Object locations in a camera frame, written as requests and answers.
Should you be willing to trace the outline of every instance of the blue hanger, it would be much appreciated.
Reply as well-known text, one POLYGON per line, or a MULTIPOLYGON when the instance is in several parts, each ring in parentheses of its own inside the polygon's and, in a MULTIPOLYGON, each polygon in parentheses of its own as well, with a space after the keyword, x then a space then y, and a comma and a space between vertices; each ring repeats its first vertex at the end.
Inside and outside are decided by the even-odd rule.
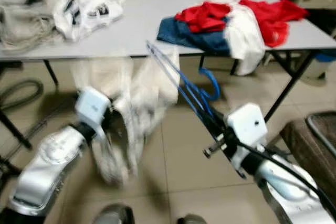
POLYGON ((165 55, 161 50, 159 50, 155 45, 150 43, 149 41, 146 42, 147 49, 149 50, 150 55, 158 62, 160 67, 163 69, 163 71, 167 74, 167 77, 175 84, 177 89, 179 90, 180 94, 183 96, 183 98, 186 100, 186 102, 190 105, 190 107, 193 109, 193 111, 198 115, 198 117, 203 121, 202 115, 199 113, 198 110, 202 110, 205 113, 207 113, 210 116, 213 116, 213 113, 211 111, 211 108, 208 104, 208 101, 216 101, 220 96, 220 88, 218 85, 217 80, 215 79, 214 75, 205 68, 199 68, 198 73, 203 74, 208 77, 208 79, 211 81, 212 86, 215 89, 214 94, 210 95, 207 93, 204 89, 198 88, 194 83, 190 82, 188 78, 184 75, 183 72, 181 72, 168 58, 167 55, 165 55), (184 82, 184 86, 186 87, 186 90, 188 91, 189 95, 192 99, 188 97, 188 95, 183 91, 183 89, 180 87, 180 84, 177 83, 170 72, 167 70, 166 66, 163 62, 167 62, 170 67, 180 75, 181 80, 184 82))

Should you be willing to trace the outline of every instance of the black cable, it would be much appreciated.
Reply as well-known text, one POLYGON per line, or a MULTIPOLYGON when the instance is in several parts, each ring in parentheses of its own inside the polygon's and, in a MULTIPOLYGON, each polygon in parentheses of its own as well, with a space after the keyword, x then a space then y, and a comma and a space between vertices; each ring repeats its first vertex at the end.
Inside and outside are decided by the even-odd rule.
POLYGON ((251 148, 250 146, 243 144, 240 141, 236 141, 237 145, 249 150, 250 152, 261 156, 264 159, 267 159, 271 162, 273 162, 274 164, 280 166, 282 169, 286 170, 287 172, 289 172, 291 175, 293 175, 295 178, 297 178, 298 180, 300 180, 302 183, 304 183, 309 189, 311 189, 314 193, 316 193, 320 200, 322 202, 324 202, 324 206, 330 211, 330 214, 333 216, 334 220, 336 220, 336 206, 331 202, 330 198, 325 194, 325 192, 318 188, 316 189, 312 184, 310 184, 305 178, 303 178, 301 175, 299 175, 298 173, 294 172, 292 169, 290 169, 289 167, 287 167, 286 165, 284 165, 283 163, 277 161, 276 159, 265 155, 262 152, 259 152, 253 148, 251 148))
POLYGON ((39 98, 43 94, 43 84, 40 81, 36 81, 33 79, 28 79, 25 81, 18 82, 12 86, 10 86, 8 89, 6 89, 4 92, 0 94, 0 109, 2 110, 9 110, 17 106, 25 105, 29 102, 32 102, 39 98), (4 103, 4 101, 10 97, 13 93, 18 91, 21 88, 25 87, 35 87, 35 92, 31 95, 28 95, 27 97, 18 99, 13 102, 7 102, 4 103))

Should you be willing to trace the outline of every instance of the white garment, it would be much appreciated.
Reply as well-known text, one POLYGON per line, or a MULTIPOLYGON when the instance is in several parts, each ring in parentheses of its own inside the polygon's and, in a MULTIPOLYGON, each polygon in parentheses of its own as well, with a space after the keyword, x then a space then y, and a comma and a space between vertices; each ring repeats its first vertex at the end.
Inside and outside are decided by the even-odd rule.
POLYGON ((120 18, 124 0, 60 0, 53 16, 57 30, 78 40, 120 18))
MULTIPOLYGON (((180 68, 177 47, 167 56, 180 68)), ((145 59, 133 79, 130 57, 76 61, 71 70, 78 89, 92 86, 116 98, 113 107, 122 120, 117 118, 117 123, 112 123, 114 132, 106 131, 109 142, 92 141, 92 151, 104 181, 125 185, 129 174, 138 173, 145 138, 163 119, 167 108, 177 102, 177 88, 151 57, 145 59), (115 131, 121 132, 121 139, 115 131)), ((178 83, 180 76, 175 72, 171 75, 178 83)))
POLYGON ((232 10, 224 30, 231 56, 239 59, 237 74, 244 76, 252 73, 265 54, 265 44, 253 11, 239 0, 203 0, 229 5, 232 10))

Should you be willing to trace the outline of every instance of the clothing pile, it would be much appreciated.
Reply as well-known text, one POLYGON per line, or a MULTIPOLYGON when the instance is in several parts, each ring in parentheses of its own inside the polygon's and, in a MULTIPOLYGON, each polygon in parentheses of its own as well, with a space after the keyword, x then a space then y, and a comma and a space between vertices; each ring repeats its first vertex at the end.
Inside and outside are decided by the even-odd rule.
POLYGON ((238 75, 252 73, 265 54, 265 45, 283 44, 291 20, 308 12, 289 0, 268 4, 251 0, 202 0, 161 21, 158 40, 199 48, 209 53, 230 54, 239 59, 238 75))
MULTIPOLYGON (((179 69, 177 47, 165 53, 179 69)), ((180 76, 168 69, 173 81, 179 83, 180 76)), ((124 186, 130 174, 138 172, 145 139, 177 102, 177 88, 151 57, 134 77, 132 59, 126 55, 76 61, 71 71, 79 90, 90 86, 113 98, 113 120, 105 132, 108 141, 93 140, 92 151, 104 181, 124 186)))
POLYGON ((17 54, 42 42, 78 40, 123 13, 123 0, 24 0, 0 2, 2 50, 17 54))

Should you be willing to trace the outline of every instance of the tile floor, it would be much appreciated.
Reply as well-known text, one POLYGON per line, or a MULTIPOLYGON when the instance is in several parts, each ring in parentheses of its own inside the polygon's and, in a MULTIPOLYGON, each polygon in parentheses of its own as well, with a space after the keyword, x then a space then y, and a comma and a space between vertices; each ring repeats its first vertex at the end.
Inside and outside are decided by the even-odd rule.
MULTIPOLYGON (((48 72, 41 62, 28 62, 23 71, 8 71, 0 81, 0 90, 23 78, 36 78, 44 83, 44 95, 37 101, 14 111, 8 116, 25 131, 40 120, 63 97, 75 91, 69 64, 54 61, 60 87, 55 91, 48 72)), ((226 112, 245 102, 258 103, 266 113, 286 85, 289 77, 276 63, 259 67, 254 75, 232 77, 229 59, 207 58, 205 66, 213 70, 222 87, 221 100, 214 105, 226 112)), ((181 59, 181 68, 190 80, 208 87, 208 82, 197 74, 198 58, 181 59)), ((271 140, 290 120, 313 111, 335 109, 336 67, 331 66, 328 83, 312 87, 298 82, 281 107, 268 122, 271 140)), ((75 120, 73 110, 61 111, 39 131, 32 143, 39 141, 67 122, 75 120)), ((137 224, 170 224, 187 213, 202 215, 209 224, 215 223, 278 223, 265 203, 253 180, 238 177, 220 153, 207 160, 202 149, 212 140, 196 116, 183 102, 171 108, 161 125, 154 131, 146 146, 138 178, 132 177, 124 189, 109 187, 95 170, 88 152, 68 176, 64 189, 49 214, 48 224, 91 223, 106 205, 123 202, 133 208, 137 224)), ((0 126, 0 154, 5 155, 16 141, 0 126)), ((12 162, 24 167, 34 151, 21 149, 12 162)), ((1 206, 6 204, 10 181, 1 195, 1 206)))

